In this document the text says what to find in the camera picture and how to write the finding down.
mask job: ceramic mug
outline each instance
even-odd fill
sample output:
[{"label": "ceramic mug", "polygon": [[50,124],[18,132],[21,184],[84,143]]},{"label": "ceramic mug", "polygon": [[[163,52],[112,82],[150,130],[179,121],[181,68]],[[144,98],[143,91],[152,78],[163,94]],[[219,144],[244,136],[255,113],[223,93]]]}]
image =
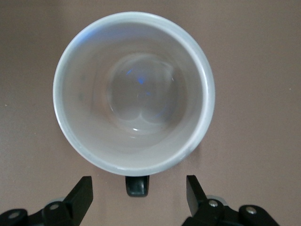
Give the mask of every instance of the ceramic mug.
[{"label": "ceramic mug", "polygon": [[53,100],[67,140],[86,160],[126,176],[145,196],[149,175],[183,160],[204,137],[214,111],[214,80],[195,40],[149,13],[104,17],[64,51]]}]

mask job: brown table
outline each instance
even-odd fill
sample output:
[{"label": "brown table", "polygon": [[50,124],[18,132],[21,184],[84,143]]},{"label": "brown table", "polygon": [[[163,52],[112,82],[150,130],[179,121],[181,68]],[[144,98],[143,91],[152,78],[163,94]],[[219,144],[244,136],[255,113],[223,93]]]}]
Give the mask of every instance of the brown table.
[{"label": "brown table", "polygon": [[[216,85],[212,124],[177,166],[151,176],[146,198],[69,145],[52,84],[71,39],[122,11],[166,17],[204,50]],[[301,222],[301,1],[52,0],[0,2],[0,213],[30,214],[91,175],[83,226],[179,226],[190,215],[185,176],[233,209],[265,208],[280,225]]]}]

